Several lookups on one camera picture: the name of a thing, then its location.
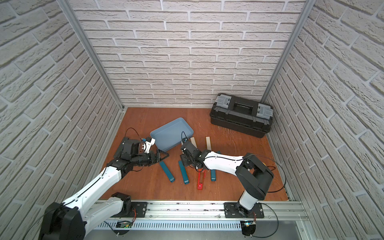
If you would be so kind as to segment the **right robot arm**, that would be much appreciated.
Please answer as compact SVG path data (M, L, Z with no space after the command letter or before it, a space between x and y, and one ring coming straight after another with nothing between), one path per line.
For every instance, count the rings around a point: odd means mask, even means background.
M190 141L181 146L182 162L198 172L217 170L236 176L244 192L238 201L239 210L248 213L258 201L263 201L274 179L273 172L254 154L227 156L211 150L200 151Z

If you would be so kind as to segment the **blue plastic storage tray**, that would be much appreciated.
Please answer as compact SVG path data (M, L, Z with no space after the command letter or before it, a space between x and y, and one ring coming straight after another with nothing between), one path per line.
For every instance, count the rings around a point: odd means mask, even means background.
M182 133L184 138L190 138L193 136L194 130L183 118L177 118L153 130L150 137L155 139L158 149L167 152L181 143Z

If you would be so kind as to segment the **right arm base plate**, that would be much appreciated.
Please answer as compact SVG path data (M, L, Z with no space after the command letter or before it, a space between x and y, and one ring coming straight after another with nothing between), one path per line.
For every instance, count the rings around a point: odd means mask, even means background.
M246 210L239 203L225 202L224 211L226 218L263 219L265 217L261 203L256 203L251 210Z

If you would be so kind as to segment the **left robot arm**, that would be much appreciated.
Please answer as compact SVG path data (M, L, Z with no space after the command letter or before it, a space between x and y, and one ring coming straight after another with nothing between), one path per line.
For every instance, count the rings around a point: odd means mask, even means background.
M152 151L155 139L133 140L124 137L114 158L90 183L62 203L50 204L43 215L40 240L82 240L95 227L110 217L137 217L132 198L113 194L106 202L94 203L114 184L122 180L135 166L146 167L162 162L169 154Z

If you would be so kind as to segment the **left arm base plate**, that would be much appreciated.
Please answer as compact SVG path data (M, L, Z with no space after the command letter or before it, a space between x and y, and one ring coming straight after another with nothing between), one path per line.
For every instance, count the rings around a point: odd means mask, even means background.
M137 218L144 218L147 212L148 202L131 202L128 204L127 210L128 215L127 218L133 218L136 216Z

